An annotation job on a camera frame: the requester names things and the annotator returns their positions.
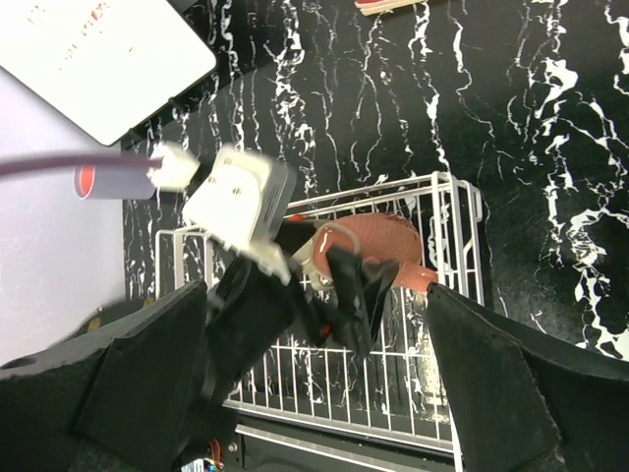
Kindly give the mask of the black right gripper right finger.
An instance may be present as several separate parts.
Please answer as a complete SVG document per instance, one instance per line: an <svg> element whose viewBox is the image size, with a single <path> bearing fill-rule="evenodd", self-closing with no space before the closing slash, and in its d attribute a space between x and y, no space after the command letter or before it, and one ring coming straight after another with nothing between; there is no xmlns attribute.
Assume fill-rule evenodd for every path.
<svg viewBox="0 0 629 472"><path fill-rule="evenodd" d="M627 470L627 362L438 283L426 320L467 470Z"/></svg>

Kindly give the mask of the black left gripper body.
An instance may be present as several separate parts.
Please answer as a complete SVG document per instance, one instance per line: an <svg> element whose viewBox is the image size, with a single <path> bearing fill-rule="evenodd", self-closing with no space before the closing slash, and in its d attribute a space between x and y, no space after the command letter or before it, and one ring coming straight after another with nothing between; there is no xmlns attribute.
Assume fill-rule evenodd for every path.
<svg viewBox="0 0 629 472"><path fill-rule="evenodd" d="M299 250L324 224L320 220L285 220L275 241L289 265L283 284L238 256L208 294L210 321L205 330L208 355L206 382L213 393L229 393L245 373L286 330L294 327L314 347L327 340L369 355L381 324L386 293L399 271L391 258L363 257L335 243L323 254L331 269L334 303L309 296L289 250Z"/></svg>

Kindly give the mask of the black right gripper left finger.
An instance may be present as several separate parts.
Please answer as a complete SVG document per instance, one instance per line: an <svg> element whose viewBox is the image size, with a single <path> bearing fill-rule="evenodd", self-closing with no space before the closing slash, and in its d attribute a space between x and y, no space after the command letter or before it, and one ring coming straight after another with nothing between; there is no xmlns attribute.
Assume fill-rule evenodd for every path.
<svg viewBox="0 0 629 472"><path fill-rule="evenodd" d="M1 369L4 471L168 471L202 380L206 285Z"/></svg>

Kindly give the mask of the pink floral mug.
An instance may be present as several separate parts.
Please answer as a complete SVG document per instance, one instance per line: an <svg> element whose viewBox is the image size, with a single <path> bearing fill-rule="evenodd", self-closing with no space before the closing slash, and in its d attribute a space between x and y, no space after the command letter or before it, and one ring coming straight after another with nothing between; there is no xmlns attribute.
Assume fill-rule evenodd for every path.
<svg viewBox="0 0 629 472"><path fill-rule="evenodd" d="M395 213L363 212L334 220L321 220L314 236L306 243L304 273L316 290L325 288L331 278L326 253L337 245L368 264L393 260L399 271L392 285L396 288L425 292L438 274L421 265L423 243L418 230L406 218Z"/></svg>

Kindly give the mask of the pink plastic tumbler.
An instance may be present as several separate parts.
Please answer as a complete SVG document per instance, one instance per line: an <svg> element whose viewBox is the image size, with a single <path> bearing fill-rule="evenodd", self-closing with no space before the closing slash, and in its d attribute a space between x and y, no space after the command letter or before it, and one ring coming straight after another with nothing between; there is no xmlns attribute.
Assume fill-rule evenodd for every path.
<svg viewBox="0 0 629 472"><path fill-rule="evenodd" d="M82 200L149 200L156 191L146 170L136 167L79 166L74 185Z"/></svg>

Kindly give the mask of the red white small book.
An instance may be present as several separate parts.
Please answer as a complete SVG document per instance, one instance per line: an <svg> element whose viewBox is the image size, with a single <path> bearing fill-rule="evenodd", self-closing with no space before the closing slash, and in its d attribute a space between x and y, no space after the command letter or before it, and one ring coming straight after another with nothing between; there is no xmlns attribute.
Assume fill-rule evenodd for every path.
<svg viewBox="0 0 629 472"><path fill-rule="evenodd" d="M365 16L392 12L411 5L426 3L427 0L355 0L355 6Z"/></svg>

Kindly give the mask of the white whiteboard black frame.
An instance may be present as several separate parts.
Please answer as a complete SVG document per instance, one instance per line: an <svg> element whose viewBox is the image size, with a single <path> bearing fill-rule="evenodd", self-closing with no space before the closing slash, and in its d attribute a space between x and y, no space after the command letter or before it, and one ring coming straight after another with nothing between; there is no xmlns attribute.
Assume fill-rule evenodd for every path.
<svg viewBox="0 0 629 472"><path fill-rule="evenodd" d="M216 67L167 1L4 1L1 66L104 146Z"/></svg>

